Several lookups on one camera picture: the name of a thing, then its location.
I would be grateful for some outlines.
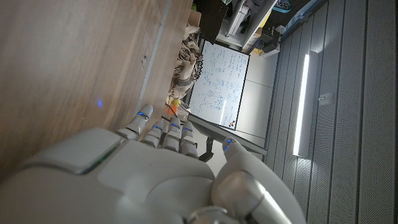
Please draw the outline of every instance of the fluorescent light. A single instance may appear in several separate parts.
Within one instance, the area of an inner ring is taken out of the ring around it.
[[[310,56],[305,55],[304,58],[304,68],[303,68],[303,77],[301,81],[301,89],[300,89],[300,99],[298,102],[298,114],[297,114],[297,123],[296,123],[296,132],[294,137],[294,148],[293,155],[299,155],[300,149],[300,138],[302,132],[302,123],[303,123],[303,114],[304,114],[304,103],[305,103],[305,90],[307,89],[307,80],[308,80],[308,65],[310,63]]]

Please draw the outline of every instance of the whiteboard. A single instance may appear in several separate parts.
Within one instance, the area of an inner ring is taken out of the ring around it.
[[[202,54],[203,68],[192,90],[191,113],[236,129],[249,56],[207,41]]]

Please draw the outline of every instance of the robotic hand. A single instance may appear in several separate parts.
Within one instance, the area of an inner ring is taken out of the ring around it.
[[[305,223],[283,182],[233,138],[217,177],[198,160],[192,123],[145,105],[126,128],[79,133],[0,183],[1,223]]]

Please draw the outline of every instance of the blue led light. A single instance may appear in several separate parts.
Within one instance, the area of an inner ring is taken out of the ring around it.
[[[101,100],[98,100],[98,101],[97,101],[97,105],[98,105],[99,108],[102,108],[102,101],[101,101]]]

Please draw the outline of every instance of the floor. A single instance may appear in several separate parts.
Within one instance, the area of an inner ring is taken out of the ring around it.
[[[0,178],[81,130],[123,128],[145,103],[161,117],[191,5],[1,1]]]

